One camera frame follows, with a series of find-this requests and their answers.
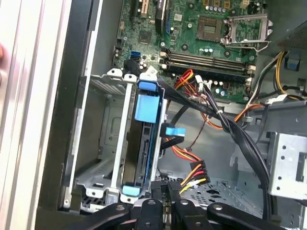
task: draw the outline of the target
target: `wire bundle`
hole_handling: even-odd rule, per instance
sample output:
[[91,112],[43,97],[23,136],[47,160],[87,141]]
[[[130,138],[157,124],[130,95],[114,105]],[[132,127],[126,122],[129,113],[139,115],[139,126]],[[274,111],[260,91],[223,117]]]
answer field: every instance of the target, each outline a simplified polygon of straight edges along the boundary
[[223,111],[218,107],[210,89],[207,86],[204,88],[209,105],[219,116],[223,130],[230,133],[232,139],[240,147],[243,155],[258,176],[261,182],[261,188],[263,189],[263,218],[270,219],[272,215],[277,213],[276,200],[267,193],[270,176],[260,150],[242,127],[223,114]]

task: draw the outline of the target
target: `black connector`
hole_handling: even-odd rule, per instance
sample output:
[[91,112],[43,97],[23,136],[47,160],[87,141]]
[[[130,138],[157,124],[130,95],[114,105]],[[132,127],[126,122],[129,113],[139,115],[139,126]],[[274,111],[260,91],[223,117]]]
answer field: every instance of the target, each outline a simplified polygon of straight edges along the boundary
[[194,179],[195,179],[195,180],[200,180],[200,179],[205,178],[206,181],[201,182],[201,183],[199,183],[199,184],[208,184],[208,183],[210,183],[210,177],[209,177],[209,175],[208,175],[208,173],[207,173],[207,167],[206,167],[206,164],[205,164],[205,161],[204,161],[204,160],[196,161],[196,162],[190,163],[191,170],[195,169],[195,167],[196,167],[197,165],[199,165],[199,164],[201,164],[201,167],[200,167],[195,173],[200,172],[200,171],[203,171],[203,174],[200,174],[200,175],[195,176]]

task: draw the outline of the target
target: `blue plastic tab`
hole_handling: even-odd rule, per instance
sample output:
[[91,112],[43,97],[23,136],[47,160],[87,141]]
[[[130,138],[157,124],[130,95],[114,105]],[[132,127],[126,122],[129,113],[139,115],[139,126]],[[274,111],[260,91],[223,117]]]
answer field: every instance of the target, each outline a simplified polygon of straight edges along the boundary
[[123,194],[127,196],[138,196],[140,194],[141,188],[136,188],[128,185],[123,186]]
[[140,90],[148,90],[148,91],[155,92],[156,88],[157,88],[157,86],[154,83],[145,82],[145,81],[141,81],[139,83],[139,89]]
[[155,123],[157,120],[159,101],[159,97],[139,94],[134,119],[137,121]]
[[170,128],[167,127],[165,134],[168,136],[184,136],[186,133],[185,128]]

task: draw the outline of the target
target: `aluminum frame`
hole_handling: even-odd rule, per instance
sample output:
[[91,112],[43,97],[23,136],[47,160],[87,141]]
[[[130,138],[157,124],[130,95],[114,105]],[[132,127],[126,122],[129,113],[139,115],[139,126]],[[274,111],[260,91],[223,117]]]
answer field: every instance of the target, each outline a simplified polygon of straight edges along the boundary
[[34,228],[70,9],[1,1],[0,229]]

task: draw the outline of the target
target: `cable tie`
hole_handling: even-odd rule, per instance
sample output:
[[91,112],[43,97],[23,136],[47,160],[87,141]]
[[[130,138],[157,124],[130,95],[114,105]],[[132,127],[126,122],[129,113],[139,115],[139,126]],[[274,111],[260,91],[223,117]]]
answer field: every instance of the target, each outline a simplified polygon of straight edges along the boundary
[[222,114],[222,113],[223,111],[221,109],[216,112],[217,115]]

